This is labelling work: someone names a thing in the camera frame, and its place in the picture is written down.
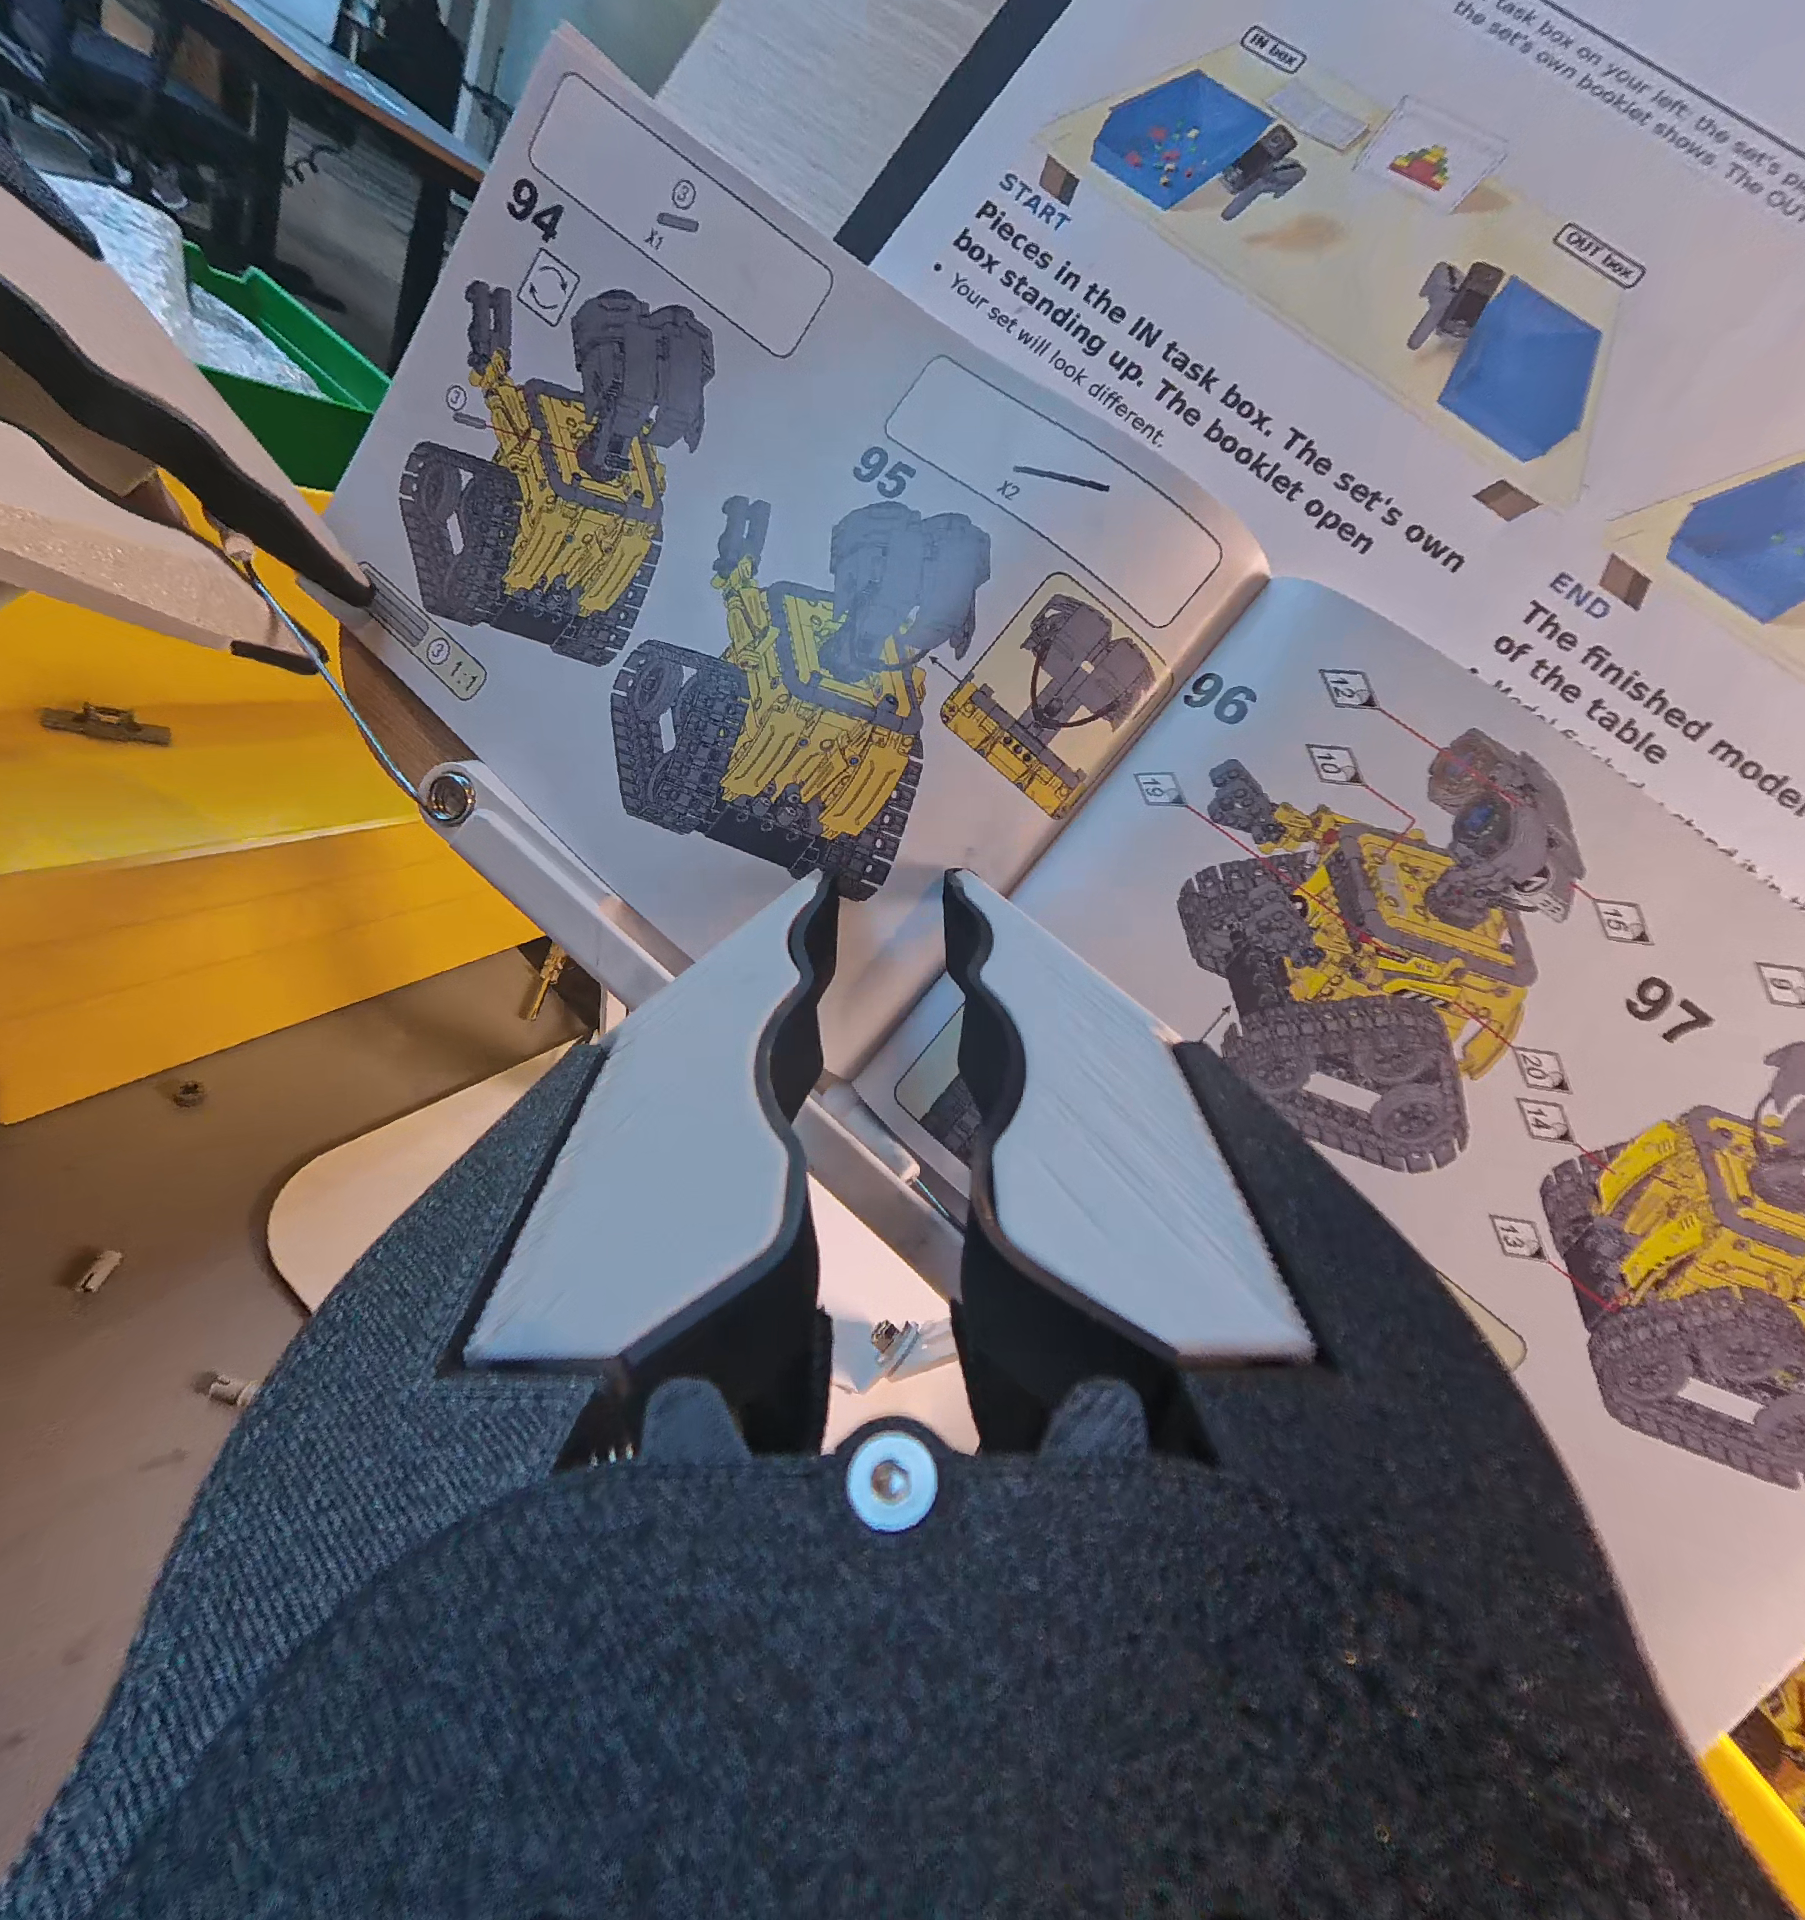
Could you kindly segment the grey desk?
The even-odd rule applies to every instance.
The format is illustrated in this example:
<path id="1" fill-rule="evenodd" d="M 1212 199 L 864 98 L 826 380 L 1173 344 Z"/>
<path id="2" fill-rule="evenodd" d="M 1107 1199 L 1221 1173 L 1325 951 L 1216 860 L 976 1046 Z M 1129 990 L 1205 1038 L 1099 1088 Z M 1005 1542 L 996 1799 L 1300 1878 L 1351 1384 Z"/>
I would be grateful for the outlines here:
<path id="1" fill-rule="evenodd" d="M 57 1115 L 72 1107 L 0 1124 L 0 1878 L 79 1756 L 232 1422 L 199 1387 L 132 1398 L 104 1379 L 130 1341 L 71 1295 Z"/>

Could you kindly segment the clear plastic bag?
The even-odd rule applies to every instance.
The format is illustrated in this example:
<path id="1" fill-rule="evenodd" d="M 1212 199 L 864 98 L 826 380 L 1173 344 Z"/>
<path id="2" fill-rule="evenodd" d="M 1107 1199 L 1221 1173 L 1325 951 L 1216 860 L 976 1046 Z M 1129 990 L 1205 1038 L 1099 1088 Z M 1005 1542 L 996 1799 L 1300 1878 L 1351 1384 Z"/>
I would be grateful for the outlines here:
<path id="1" fill-rule="evenodd" d="M 321 395 L 310 372 L 219 295 L 198 290 L 184 265 L 184 231 L 161 208 L 115 185 L 47 174 L 52 191 L 94 231 L 104 260 L 132 285 L 196 366 Z"/>

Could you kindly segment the white task instruction sheet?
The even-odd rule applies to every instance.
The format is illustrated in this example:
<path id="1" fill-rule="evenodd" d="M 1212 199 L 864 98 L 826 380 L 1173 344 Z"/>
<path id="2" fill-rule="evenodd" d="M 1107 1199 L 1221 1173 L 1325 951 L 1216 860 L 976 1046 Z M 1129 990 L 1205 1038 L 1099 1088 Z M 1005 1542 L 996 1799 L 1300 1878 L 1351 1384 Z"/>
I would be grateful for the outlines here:
<path id="1" fill-rule="evenodd" d="M 1805 905 L 1805 1 L 1008 5 L 843 237 Z"/>

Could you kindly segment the metal wire page holder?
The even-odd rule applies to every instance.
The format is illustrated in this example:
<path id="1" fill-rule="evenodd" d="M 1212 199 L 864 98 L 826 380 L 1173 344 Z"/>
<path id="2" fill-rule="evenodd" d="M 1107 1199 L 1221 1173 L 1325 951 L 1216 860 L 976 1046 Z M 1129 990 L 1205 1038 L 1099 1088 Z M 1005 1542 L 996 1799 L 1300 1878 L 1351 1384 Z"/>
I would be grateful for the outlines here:
<path id="1" fill-rule="evenodd" d="M 319 639 L 277 600 L 277 594 L 262 580 L 254 544 L 243 537 L 238 537 L 232 544 L 227 543 L 222 548 L 222 558 L 239 577 L 248 580 L 250 588 L 262 597 L 275 619 L 291 633 L 299 649 L 308 655 L 317 674 L 336 696 L 340 707 L 344 707 L 373 757 L 383 766 L 387 776 L 399 785 L 406 797 L 419 803 L 421 812 L 438 823 L 456 825 L 461 822 L 477 804 L 477 789 L 473 779 L 461 772 L 431 772 L 422 785 L 410 779 L 410 773 L 402 772 L 395 757 L 388 756 L 384 743 L 361 718 L 361 711 L 345 690 L 340 672 L 330 665 L 329 655 Z"/>

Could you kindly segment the yellow plastic bin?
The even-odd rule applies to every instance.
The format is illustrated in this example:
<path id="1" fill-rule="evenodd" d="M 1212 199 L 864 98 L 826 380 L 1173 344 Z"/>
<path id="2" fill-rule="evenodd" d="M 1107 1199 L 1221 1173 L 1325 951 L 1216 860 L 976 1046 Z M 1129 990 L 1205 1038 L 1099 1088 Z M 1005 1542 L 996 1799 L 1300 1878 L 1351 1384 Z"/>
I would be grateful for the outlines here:
<path id="1" fill-rule="evenodd" d="M 1733 1738 L 1706 1747 L 1702 1768 L 1745 1845 L 1794 1915 L 1805 1917 L 1805 1825 Z"/>
<path id="2" fill-rule="evenodd" d="M 39 726 L 81 704 L 173 745 Z M 42 594 L 0 611 L 0 1121 L 526 938 L 319 681 Z"/>

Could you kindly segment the white book stand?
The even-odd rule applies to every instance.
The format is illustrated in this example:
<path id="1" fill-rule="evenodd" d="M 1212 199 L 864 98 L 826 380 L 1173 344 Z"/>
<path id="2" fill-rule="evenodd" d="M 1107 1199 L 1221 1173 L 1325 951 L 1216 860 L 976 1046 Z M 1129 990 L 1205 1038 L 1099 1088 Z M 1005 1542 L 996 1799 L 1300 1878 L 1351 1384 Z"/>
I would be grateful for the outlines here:
<path id="1" fill-rule="evenodd" d="M 456 825 L 424 822 L 448 849 L 492 881 L 590 975 L 634 1009 L 690 967 L 690 957 L 634 914 L 531 808 L 365 642 L 344 629 L 340 679 L 402 772 L 461 772 L 475 809 Z M 367 1248 L 507 1108 L 549 1072 L 553 1055 L 457 1093 L 351 1139 L 293 1173 L 266 1224 L 269 1259 L 304 1308 L 319 1308 Z M 849 1260 L 826 1297 L 873 1314 L 936 1289 L 961 1289 L 962 1222 L 922 1185 L 916 1156 L 873 1118 L 850 1083 L 823 1074 L 796 1120 L 811 1173 L 833 1194 L 823 1206 L 827 1253 Z"/>

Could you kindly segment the instruction booklet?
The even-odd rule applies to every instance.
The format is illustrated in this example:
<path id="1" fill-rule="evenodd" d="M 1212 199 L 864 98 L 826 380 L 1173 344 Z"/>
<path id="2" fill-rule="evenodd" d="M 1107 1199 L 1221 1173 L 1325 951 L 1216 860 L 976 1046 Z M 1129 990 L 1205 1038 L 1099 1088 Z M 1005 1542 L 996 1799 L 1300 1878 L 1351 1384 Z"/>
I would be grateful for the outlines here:
<path id="1" fill-rule="evenodd" d="M 1513 1372 L 1678 1727 L 1805 1773 L 1805 911 L 573 35 L 448 276 L 330 506 L 367 647 L 690 964 L 830 880 L 814 1093 L 962 1233 L 949 871 L 1230 1069 Z"/>

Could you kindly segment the black office chair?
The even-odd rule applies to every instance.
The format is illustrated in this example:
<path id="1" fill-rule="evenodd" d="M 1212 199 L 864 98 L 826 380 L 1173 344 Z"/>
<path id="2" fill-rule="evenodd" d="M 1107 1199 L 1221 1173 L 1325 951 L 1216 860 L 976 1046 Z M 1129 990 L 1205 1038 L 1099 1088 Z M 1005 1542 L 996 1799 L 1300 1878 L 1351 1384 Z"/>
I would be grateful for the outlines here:
<path id="1" fill-rule="evenodd" d="M 238 166 L 246 136 L 174 77 L 179 43 L 168 15 L 144 52 L 104 30 L 99 5 L 0 1 L 0 93 L 49 111 L 117 166 Z"/>

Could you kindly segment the green plastic bin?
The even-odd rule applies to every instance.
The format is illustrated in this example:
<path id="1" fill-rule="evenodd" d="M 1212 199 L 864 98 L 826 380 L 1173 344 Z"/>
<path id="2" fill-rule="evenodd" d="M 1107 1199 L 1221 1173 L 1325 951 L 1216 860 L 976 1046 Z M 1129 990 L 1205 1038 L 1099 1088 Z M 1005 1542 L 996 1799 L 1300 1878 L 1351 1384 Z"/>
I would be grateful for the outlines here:
<path id="1" fill-rule="evenodd" d="M 333 490 L 387 395 L 388 374 L 261 269 L 219 270 L 193 242 L 184 243 L 184 265 L 198 290 L 235 307 L 314 379 L 319 398 L 202 369 L 298 487 Z"/>

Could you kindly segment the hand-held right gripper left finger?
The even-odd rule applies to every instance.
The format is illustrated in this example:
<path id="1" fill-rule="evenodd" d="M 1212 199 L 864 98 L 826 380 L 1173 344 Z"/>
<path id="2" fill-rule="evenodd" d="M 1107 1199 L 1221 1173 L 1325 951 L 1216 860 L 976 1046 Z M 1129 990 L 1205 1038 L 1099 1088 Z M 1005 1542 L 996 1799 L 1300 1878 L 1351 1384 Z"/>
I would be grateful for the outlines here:
<path id="1" fill-rule="evenodd" d="M 605 1045 L 460 1350 L 581 1372 L 573 1441 L 636 1441 L 667 1379 L 709 1379 L 746 1441 L 819 1441 L 832 1322 L 810 1165 L 839 894 L 810 875 Z"/>

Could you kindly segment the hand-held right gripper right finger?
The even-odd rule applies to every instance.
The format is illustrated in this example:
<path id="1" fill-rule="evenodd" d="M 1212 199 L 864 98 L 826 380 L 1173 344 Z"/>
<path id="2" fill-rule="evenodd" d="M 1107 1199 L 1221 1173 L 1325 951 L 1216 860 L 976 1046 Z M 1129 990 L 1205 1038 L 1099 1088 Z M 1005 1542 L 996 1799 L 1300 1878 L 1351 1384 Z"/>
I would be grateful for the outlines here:
<path id="1" fill-rule="evenodd" d="M 970 871 L 942 886 L 979 1115 L 956 1340 L 983 1441 L 1038 1441 L 1086 1379 L 1200 1441 L 1190 1372 L 1314 1341 L 1177 1060 L 1177 1036 Z"/>

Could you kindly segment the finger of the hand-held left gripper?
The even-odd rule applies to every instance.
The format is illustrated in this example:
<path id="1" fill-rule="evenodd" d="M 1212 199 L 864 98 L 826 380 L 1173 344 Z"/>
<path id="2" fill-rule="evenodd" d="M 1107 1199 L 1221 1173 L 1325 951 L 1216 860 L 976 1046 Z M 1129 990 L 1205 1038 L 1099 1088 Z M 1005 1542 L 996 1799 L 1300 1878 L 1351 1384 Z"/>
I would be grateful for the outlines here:
<path id="1" fill-rule="evenodd" d="M 302 657 L 272 560 L 342 618 L 349 560 L 193 363 L 153 393 L 54 348 L 52 395 L 0 346 L 0 607 L 20 590 L 243 657 Z"/>
<path id="2" fill-rule="evenodd" d="M 166 475 L 319 588 L 370 588 L 91 228 L 2 138 L 0 422 L 117 507 L 153 517 Z"/>

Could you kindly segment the dark background table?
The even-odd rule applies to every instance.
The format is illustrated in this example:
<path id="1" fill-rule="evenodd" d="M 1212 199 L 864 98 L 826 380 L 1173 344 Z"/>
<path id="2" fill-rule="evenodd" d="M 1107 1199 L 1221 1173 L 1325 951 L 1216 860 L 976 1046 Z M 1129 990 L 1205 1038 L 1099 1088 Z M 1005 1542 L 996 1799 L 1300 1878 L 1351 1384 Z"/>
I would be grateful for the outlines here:
<path id="1" fill-rule="evenodd" d="M 426 307 L 448 251 L 452 195 L 473 202 L 481 191 L 485 161 L 445 124 L 410 102 L 407 95 L 345 61 L 314 30 L 299 23 L 285 6 L 265 1 L 182 1 L 149 5 L 165 28 L 193 28 L 204 35 L 227 40 L 254 68 L 261 91 L 257 126 L 262 151 L 275 165 L 275 179 L 261 191 L 255 206 L 255 247 L 261 263 L 275 263 L 280 221 L 282 172 L 287 154 L 290 75 L 304 89 L 314 89 L 348 109 L 376 128 L 406 156 L 419 179 L 416 211 L 410 224 L 406 270 L 395 312 L 395 349 L 410 342 Z"/>

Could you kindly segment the pale curved board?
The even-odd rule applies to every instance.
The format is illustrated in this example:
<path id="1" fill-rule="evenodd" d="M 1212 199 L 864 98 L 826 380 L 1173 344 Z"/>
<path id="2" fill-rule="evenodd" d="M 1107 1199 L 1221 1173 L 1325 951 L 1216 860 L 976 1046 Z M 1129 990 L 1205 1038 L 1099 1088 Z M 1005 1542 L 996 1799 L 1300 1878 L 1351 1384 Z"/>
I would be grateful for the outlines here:
<path id="1" fill-rule="evenodd" d="M 864 199 L 996 1 L 722 1 L 658 106 L 821 233 Z"/>

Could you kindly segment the scattered small brick parts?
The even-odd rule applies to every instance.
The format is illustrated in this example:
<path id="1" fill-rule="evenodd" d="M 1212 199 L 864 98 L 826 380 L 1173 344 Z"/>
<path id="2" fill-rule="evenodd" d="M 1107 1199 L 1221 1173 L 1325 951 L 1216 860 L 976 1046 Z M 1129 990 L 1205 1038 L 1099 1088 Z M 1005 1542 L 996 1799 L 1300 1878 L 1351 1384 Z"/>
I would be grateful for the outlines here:
<path id="1" fill-rule="evenodd" d="M 71 1204 L 78 1313 L 127 1332 L 102 1363 L 132 1398 L 211 1376 L 261 1379 L 313 1308 L 275 1248 L 290 1187 L 351 1172 L 351 1147 L 402 1144 L 454 1121 L 456 1098 L 492 1089 L 592 1031 L 592 980 L 565 964 L 531 980 L 544 940 L 419 985 L 314 1018 L 94 1096 L 57 1121 L 67 1152 L 57 1197 Z"/>

